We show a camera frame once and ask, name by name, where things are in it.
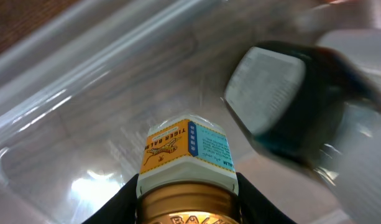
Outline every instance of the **orange label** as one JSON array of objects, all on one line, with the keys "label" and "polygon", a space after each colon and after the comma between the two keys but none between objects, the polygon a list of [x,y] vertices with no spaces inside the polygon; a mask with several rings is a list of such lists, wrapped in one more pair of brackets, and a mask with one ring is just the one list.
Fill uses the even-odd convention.
[{"label": "orange label", "polygon": [[155,169],[182,156],[191,156],[188,151],[188,122],[181,120],[146,140],[140,173]]}]

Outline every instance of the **dark bottle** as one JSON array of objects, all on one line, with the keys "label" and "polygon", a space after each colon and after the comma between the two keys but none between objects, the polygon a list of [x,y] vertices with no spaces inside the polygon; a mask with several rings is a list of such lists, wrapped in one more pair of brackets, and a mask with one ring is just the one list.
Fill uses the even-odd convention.
[{"label": "dark bottle", "polygon": [[252,139],[303,166],[318,159],[319,148],[333,137],[345,101],[377,98],[336,52],[276,41],[251,48],[225,92]]}]

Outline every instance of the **gold metal lid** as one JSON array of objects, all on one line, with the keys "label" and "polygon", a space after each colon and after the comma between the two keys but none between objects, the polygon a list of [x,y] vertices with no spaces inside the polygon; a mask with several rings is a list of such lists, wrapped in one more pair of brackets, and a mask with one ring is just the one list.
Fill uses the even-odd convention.
[{"label": "gold metal lid", "polygon": [[237,195],[211,184],[179,182],[161,186],[139,199],[139,223],[238,224]]}]

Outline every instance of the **tiger balm jar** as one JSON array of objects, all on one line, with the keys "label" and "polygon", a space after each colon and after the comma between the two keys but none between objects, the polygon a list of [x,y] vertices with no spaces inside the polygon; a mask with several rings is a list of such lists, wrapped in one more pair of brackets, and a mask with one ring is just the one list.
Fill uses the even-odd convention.
[{"label": "tiger balm jar", "polygon": [[238,191],[217,124],[188,114],[149,130],[137,182],[139,223],[238,223]]}]

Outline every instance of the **white label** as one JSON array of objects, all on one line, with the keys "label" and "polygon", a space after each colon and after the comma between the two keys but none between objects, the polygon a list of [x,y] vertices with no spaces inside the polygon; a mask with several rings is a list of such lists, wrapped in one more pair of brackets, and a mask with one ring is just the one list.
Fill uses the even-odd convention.
[{"label": "white label", "polygon": [[246,128],[260,134],[280,119],[304,76],[300,59],[253,47],[236,68],[225,99]]}]

